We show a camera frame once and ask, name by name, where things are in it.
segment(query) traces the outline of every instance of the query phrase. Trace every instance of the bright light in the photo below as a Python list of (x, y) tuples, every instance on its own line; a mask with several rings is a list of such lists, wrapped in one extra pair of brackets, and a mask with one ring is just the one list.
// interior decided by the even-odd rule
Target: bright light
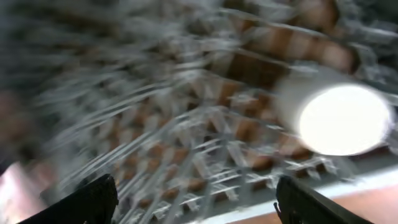
[(393, 124), (388, 103), (374, 90), (338, 85), (312, 98), (298, 121), (301, 142), (320, 154), (348, 156), (377, 147)]
[(0, 222), (6, 223), (19, 223), (45, 209), (37, 187), (18, 163), (0, 177), (0, 208)]

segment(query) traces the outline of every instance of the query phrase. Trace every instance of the wire mesh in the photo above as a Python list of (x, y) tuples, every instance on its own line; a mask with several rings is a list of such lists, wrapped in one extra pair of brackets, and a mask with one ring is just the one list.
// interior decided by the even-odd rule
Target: wire mesh
[(363, 23), (349, 0), (40, 0), (16, 8), (18, 59), (29, 73), (58, 74), (34, 106), (53, 118), (47, 148), (60, 197), (111, 173), (118, 223), (177, 223), (186, 213), (203, 220), (221, 201), (243, 209), (254, 189), (275, 189), (282, 174), (353, 180), (348, 158), (314, 154), (283, 129), (272, 87), (315, 64), (384, 86), (396, 79), (374, 53), (374, 44), (396, 39), (395, 27)]

